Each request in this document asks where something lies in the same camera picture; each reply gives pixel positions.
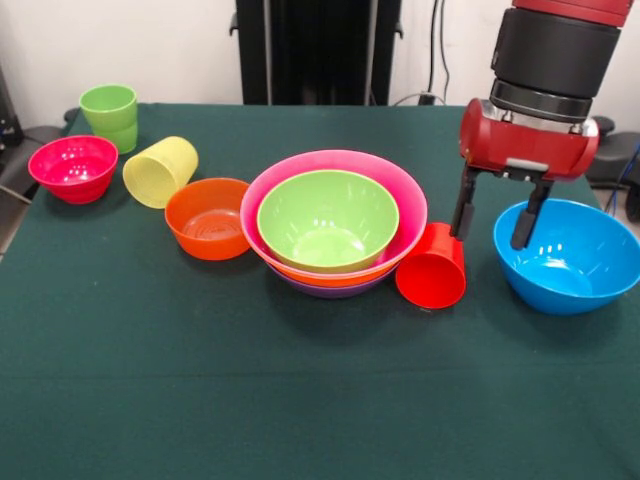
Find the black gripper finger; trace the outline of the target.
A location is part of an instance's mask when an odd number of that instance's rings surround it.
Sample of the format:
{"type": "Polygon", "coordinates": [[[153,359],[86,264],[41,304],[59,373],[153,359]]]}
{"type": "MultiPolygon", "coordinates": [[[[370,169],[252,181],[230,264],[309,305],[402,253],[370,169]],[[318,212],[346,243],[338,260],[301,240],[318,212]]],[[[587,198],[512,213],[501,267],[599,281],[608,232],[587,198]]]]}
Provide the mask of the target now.
{"type": "Polygon", "coordinates": [[[522,250],[529,245],[540,211],[553,187],[552,181],[536,180],[534,184],[535,188],[517,218],[511,237],[510,245],[514,250],[522,250]]]}
{"type": "Polygon", "coordinates": [[[461,176],[459,195],[451,222],[450,236],[456,240],[465,240],[474,214],[473,197],[479,170],[466,165],[461,176]]]}

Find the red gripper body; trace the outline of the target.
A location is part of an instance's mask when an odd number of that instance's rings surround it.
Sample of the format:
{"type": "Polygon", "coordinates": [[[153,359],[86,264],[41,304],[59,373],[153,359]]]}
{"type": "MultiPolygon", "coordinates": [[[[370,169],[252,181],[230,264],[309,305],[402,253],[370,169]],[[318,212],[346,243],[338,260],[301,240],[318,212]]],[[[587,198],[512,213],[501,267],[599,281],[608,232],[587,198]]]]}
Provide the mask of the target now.
{"type": "Polygon", "coordinates": [[[599,145],[593,119],[554,122],[473,99],[463,114],[459,151],[468,166],[502,173],[508,169],[549,181],[573,180],[591,165],[599,145]]]}

